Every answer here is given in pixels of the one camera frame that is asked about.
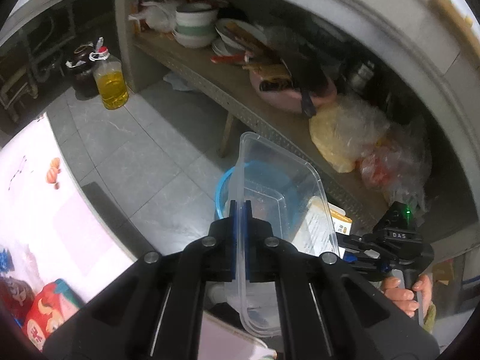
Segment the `person's right hand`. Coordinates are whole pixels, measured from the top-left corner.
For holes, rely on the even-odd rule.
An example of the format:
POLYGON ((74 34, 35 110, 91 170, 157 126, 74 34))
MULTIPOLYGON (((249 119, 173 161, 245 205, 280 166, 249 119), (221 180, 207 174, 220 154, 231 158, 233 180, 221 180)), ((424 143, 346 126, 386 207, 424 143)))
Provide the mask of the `person's right hand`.
POLYGON ((400 280, 390 276, 382 282, 381 291, 410 318, 420 307, 419 302, 414 300, 418 294, 422 297, 422 314, 425 317, 435 310, 432 302, 433 284, 426 274, 420 275, 411 289, 401 289, 400 280))

